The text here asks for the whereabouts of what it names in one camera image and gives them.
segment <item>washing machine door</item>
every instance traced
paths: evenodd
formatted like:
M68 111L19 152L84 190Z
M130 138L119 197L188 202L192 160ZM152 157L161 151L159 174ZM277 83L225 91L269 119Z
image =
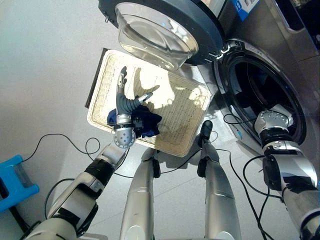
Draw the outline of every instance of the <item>washing machine door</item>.
M129 53L169 71L208 64L223 49L218 19L201 0L99 0Z

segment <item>silver appliance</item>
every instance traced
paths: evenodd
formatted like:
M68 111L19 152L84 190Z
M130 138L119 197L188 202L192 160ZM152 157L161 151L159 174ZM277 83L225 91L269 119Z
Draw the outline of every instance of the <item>silver appliance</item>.
M288 128L292 139L300 144L317 174L319 16L319 1L260 0L241 21L232 1L227 1L218 19L225 38L236 47L212 65L223 99L223 114L231 113L246 121L230 126L235 136L261 153L254 121L249 120L255 119L261 110L281 104L293 117L294 124ZM232 116L226 119L237 122Z

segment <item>robotic hand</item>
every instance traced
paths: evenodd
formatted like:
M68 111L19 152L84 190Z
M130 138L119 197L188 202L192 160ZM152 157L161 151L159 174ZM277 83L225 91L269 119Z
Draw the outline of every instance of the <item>robotic hand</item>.
M291 114L281 105L262 111L254 124L261 139L265 184L281 192L302 240L320 239L320 192L317 174L289 135Z
M131 114L142 102L149 99L153 93L148 92L133 100L127 99L125 96L125 84L127 79L127 67L123 67L118 77L116 86L116 126L114 143L122 149L130 148L136 139L134 125L132 123Z

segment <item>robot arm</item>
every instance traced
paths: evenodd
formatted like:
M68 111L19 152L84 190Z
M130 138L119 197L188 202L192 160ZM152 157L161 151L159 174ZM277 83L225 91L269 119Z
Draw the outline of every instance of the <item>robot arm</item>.
M152 96L147 93L134 100L127 99L126 70L126 67L121 70L117 81L116 126L112 143L64 190L51 207L48 219L34 229L27 240L73 240L88 230L98 211L97 198L124 161L127 148L135 142L132 111Z
M98 211L96 203L114 171L124 160L126 149L114 142L64 190L51 207L48 219L27 240L74 240L89 228Z
M265 184L279 191L302 240L320 239L320 192L317 174L299 145L289 135L293 119L286 109L259 114L254 128L259 134Z

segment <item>washing machine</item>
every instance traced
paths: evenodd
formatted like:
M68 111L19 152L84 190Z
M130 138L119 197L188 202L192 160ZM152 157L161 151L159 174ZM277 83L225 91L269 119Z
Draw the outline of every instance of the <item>washing machine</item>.
M175 71L210 68L234 135L257 153L254 119L277 104L289 133L314 164L320 159L320 12L318 0L227 0L218 16L201 0L99 0L132 55Z

